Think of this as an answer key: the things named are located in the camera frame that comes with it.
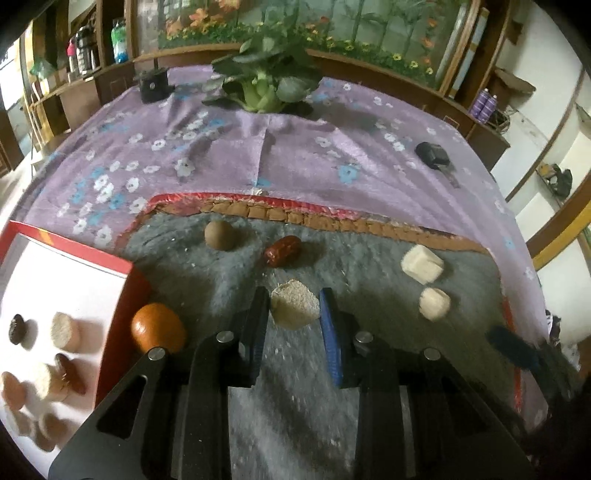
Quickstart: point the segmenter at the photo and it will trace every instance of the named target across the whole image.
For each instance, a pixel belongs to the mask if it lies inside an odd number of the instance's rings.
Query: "metal bolt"
[[[423,350],[423,355],[427,360],[431,360],[433,362],[436,362],[441,358],[441,353],[436,348],[425,348],[425,350]]]
[[[230,330],[224,330],[216,335],[216,340],[220,343],[228,343],[234,340],[234,333]]]
[[[355,334],[355,340],[357,340],[359,343],[371,343],[374,341],[374,336],[369,332],[361,330]]]
[[[148,352],[148,358],[150,360],[162,360],[164,358],[164,355],[166,355],[166,351],[164,350],[164,348],[160,346],[152,348]]]

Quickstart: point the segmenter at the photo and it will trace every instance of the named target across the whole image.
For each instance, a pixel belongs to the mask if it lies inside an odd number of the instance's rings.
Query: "orange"
[[[176,353],[187,341],[180,318],[162,303],[149,303],[136,312],[131,320],[131,335],[143,353],[155,346]]]

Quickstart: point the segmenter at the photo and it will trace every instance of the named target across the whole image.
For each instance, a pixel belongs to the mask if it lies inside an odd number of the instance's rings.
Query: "white cube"
[[[445,317],[451,306],[450,297],[439,288],[425,288],[418,301],[419,312],[432,322]]]
[[[400,262],[402,271],[421,285],[437,280],[443,272],[443,260],[424,245],[412,247]]]

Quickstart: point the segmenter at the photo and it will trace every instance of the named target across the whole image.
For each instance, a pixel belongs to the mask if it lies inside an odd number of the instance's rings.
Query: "black key fob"
[[[423,163],[433,170],[439,170],[440,166],[450,164],[449,156],[441,145],[429,142],[421,142],[414,149],[414,152]]]

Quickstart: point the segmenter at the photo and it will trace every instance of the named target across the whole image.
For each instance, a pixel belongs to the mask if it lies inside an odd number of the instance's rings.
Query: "spray can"
[[[482,111],[478,114],[477,120],[481,124],[487,123],[488,119],[492,116],[493,113],[495,113],[495,110],[496,110],[496,95],[493,95],[484,104]]]
[[[482,112],[482,109],[486,105],[486,101],[491,97],[491,94],[488,92],[488,88],[485,88],[478,94],[476,100],[474,100],[474,104],[470,108],[470,115],[474,118],[478,119],[478,115]]]

